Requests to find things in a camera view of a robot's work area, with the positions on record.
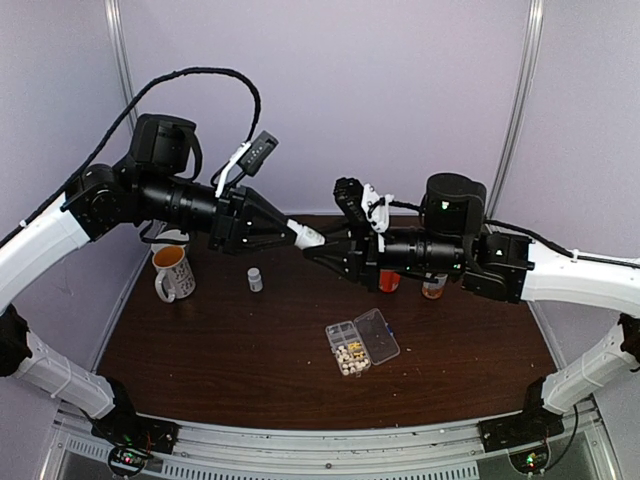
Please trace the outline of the shorter small white bottle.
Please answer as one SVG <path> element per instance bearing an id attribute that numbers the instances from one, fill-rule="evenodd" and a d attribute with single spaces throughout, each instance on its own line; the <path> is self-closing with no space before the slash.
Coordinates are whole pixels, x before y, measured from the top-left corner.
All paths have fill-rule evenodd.
<path id="1" fill-rule="evenodd" d="M 296 245 L 301 250 L 323 246 L 326 238 L 315 229 L 304 225 L 297 235 Z"/>

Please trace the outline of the orange pill bottle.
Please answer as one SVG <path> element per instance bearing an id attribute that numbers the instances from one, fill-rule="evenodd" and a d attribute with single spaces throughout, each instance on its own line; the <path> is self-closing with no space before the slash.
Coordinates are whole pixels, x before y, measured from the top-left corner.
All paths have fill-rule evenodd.
<path id="1" fill-rule="evenodd" d="M 400 284 L 401 277 L 391 270 L 381 270 L 379 274 L 379 290 L 384 293 L 394 293 Z"/>

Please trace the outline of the grey capped white orange bottle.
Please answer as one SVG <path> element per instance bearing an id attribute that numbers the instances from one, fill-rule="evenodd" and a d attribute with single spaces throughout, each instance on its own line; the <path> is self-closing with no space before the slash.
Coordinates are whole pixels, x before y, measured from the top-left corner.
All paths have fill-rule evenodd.
<path id="1" fill-rule="evenodd" d="M 426 275 L 421 287 L 423 297 L 429 300 L 439 299 L 444 292 L 447 279 L 448 275 L 442 273 Z"/>

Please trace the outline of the clear plastic pill organizer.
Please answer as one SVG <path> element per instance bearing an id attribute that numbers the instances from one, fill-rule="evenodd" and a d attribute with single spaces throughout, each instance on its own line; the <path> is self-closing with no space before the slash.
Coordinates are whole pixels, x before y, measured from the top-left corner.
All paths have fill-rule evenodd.
<path id="1" fill-rule="evenodd" d="M 386 363 L 401 353 L 400 346 L 390 325 L 378 308 L 371 309 L 353 320 L 327 326 L 325 335 L 331 354 L 341 374 L 341 365 L 336 361 L 335 357 L 335 352 L 339 346 L 344 346 L 348 349 L 350 343 L 360 342 L 365 356 L 363 358 L 353 358 L 352 362 L 367 363 L 370 364 L 370 368 Z"/>

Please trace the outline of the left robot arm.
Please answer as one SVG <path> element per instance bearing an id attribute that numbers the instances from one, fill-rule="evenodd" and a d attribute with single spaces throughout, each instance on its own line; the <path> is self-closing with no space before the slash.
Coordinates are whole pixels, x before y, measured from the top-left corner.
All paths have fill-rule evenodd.
<path id="1" fill-rule="evenodd" d="M 161 220 L 209 236 L 227 254 L 281 245 L 305 245 L 305 228 L 260 194 L 227 178 L 234 167 L 253 176 L 277 145 L 268 132 L 244 142 L 220 171 L 215 187 L 185 179 L 202 162 L 193 122 L 145 114 L 130 149 L 115 166 L 94 165 L 64 188 L 45 210 L 1 248 L 1 374 L 23 378 L 81 409 L 123 444 L 144 433 L 124 387 L 94 375 L 48 349 L 30 330 L 13 300 L 70 253 L 116 226 Z"/>

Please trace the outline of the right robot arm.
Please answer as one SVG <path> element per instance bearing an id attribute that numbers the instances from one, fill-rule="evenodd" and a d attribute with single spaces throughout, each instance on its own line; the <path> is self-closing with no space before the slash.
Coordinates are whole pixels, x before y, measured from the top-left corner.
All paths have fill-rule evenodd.
<path id="1" fill-rule="evenodd" d="M 425 281 L 446 274 L 461 280 L 465 290 L 496 301 L 559 301 L 619 312 L 598 344 L 532 385 L 527 406 L 512 423 L 519 440 L 535 440 L 551 416 L 568 412 L 623 370 L 638 370 L 638 262 L 569 251 L 502 222 L 490 232 L 485 186 L 460 174 L 427 179 L 417 227 L 391 226 L 393 196 L 355 179 L 338 180 L 334 199 L 346 218 L 345 238 L 330 240 L 303 226 L 295 244 L 306 258 L 353 282 L 376 288 L 383 270 Z"/>

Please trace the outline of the yellow pills in organizer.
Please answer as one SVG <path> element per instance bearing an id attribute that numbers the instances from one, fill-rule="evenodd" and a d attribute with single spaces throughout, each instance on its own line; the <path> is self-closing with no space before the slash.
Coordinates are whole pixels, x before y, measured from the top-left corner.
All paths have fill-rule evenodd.
<path id="1" fill-rule="evenodd" d="M 363 358 L 365 352 L 360 342 L 352 342 L 348 345 L 349 355 L 353 358 Z"/>

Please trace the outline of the white pills in organizer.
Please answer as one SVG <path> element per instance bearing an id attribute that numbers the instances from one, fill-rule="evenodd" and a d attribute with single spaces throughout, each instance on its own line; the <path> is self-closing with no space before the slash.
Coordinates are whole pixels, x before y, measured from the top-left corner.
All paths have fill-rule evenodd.
<path id="1" fill-rule="evenodd" d="M 350 362 L 353 361 L 353 357 L 350 353 L 350 351 L 348 349 L 346 349 L 344 346 L 339 346 L 338 349 L 335 352 L 335 357 L 336 357 L 336 361 L 342 365 L 342 364 L 349 364 Z"/>

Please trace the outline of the beige pills in organizer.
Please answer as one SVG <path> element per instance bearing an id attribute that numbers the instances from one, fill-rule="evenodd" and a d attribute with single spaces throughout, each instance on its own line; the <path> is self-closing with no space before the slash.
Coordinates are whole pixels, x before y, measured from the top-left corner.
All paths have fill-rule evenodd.
<path id="1" fill-rule="evenodd" d="M 366 372 L 370 368 L 370 364 L 362 362 L 350 362 L 343 363 L 341 365 L 341 371 L 344 376 L 356 376 L 359 377 L 363 372 Z"/>

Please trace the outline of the taller small white bottle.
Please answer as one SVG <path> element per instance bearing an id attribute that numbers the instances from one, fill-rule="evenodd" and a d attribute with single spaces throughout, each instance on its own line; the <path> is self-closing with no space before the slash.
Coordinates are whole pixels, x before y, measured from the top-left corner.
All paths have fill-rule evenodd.
<path id="1" fill-rule="evenodd" d="M 248 269 L 247 279 L 249 288 L 252 292 L 257 293 L 263 290 L 261 271 L 257 267 L 251 267 Z"/>

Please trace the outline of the plain white bowl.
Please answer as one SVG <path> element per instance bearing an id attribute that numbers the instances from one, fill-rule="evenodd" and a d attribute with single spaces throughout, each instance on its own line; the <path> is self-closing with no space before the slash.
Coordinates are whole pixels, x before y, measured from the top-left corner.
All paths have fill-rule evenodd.
<path id="1" fill-rule="evenodd" d="M 152 245 L 185 246 L 190 242 L 190 235 L 179 229 L 165 230 L 151 239 Z"/>

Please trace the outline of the white floral mug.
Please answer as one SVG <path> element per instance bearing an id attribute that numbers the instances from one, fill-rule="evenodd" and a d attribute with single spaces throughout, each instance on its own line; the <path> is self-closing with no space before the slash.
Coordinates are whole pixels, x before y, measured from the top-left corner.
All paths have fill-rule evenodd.
<path id="1" fill-rule="evenodd" d="M 196 280 L 183 246 L 169 245 L 152 256 L 156 270 L 154 286 L 161 301 L 173 303 L 191 296 L 196 290 Z"/>

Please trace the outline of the right aluminium frame post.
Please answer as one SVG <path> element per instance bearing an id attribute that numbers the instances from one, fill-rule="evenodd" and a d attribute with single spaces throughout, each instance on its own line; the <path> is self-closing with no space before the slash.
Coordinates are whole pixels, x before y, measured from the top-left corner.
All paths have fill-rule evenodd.
<path id="1" fill-rule="evenodd" d="M 496 216 L 508 181 L 509 170 L 515 158 L 518 140 L 524 122 L 527 100 L 531 92 L 539 58 L 544 29 L 544 13 L 545 2 L 543 0 L 531 0 L 529 2 L 529 11 L 511 113 L 486 207 L 486 214 L 490 219 Z"/>

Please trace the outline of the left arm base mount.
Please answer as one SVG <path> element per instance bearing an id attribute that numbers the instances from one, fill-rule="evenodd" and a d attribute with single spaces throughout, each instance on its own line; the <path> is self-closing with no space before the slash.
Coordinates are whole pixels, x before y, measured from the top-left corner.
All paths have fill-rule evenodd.
<path id="1" fill-rule="evenodd" d="M 141 416 L 137 413 L 124 385 L 106 378 L 114 394 L 114 408 L 106 416 L 94 419 L 91 433 L 112 445 L 107 466 L 117 479 L 140 474 L 154 453 L 171 454 L 179 432 L 177 423 Z"/>

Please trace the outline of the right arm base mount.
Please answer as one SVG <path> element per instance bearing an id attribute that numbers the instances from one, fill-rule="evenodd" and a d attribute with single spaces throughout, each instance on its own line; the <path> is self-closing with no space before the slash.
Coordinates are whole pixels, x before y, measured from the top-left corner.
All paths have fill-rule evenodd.
<path id="1" fill-rule="evenodd" d="M 486 453 L 514 449 L 539 442 L 541 447 L 511 455 L 512 466 L 522 474 L 542 474 L 551 465 L 548 440 L 564 432 L 563 416 L 543 407 L 540 377 L 525 392 L 524 406 L 519 413 L 480 421 L 481 441 Z"/>

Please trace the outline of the front aluminium rail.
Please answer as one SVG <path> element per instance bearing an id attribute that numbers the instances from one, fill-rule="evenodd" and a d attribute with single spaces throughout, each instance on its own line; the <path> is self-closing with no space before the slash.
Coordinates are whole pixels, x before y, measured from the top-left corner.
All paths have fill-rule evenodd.
<path id="1" fill-rule="evenodd" d="M 521 450 L 487 452 L 472 422 L 354 431 L 276 431 L 185 423 L 170 454 L 139 479 L 524 479 L 516 461 L 542 452 L 543 479 L 614 479 L 593 424 Z"/>

